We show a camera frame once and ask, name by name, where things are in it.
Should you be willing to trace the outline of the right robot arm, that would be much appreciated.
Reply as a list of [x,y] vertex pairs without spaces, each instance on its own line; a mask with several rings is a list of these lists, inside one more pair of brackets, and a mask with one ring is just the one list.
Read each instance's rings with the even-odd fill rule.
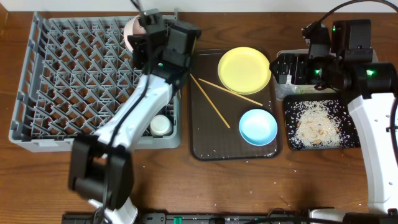
[[377,62],[371,21],[314,22],[302,31],[309,49],[281,51],[270,70],[280,85],[332,89],[356,128],[368,180],[368,213],[311,209],[312,223],[397,222],[397,70]]

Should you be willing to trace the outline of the white pink bowl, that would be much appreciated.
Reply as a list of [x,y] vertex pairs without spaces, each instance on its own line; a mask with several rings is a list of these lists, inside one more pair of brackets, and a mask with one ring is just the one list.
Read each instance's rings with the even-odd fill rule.
[[130,21],[126,23],[124,26],[124,41],[126,44],[127,49],[130,52],[133,52],[133,47],[132,45],[128,42],[128,37],[130,35],[135,35],[135,34],[145,34],[146,30],[140,25],[139,23],[139,16],[134,17]]

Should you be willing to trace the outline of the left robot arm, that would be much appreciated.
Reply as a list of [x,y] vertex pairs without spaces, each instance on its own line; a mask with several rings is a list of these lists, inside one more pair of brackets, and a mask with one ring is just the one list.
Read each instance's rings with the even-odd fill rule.
[[144,18],[140,22],[146,33],[127,38],[131,44],[143,43],[147,48],[148,59],[138,86],[94,135],[80,134],[72,144],[68,187],[99,203],[85,223],[134,223],[132,147],[184,86],[201,36],[197,26],[184,21],[172,21],[170,27]]

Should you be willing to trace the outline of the light blue bowl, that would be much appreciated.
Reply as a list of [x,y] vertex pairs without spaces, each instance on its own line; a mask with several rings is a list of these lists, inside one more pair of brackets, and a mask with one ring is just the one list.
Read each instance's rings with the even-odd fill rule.
[[274,116],[262,109],[245,112],[239,120],[241,137],[253,146],[265,146],[277,136],[278,125]]

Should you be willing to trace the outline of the white paper cup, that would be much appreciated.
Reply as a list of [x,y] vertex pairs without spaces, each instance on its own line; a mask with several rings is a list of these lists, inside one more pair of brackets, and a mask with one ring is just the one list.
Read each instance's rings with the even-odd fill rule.
[[164,115],[156,115],[150,122],[150,132],[153,136],[168,136],[172,131],[172,122]]

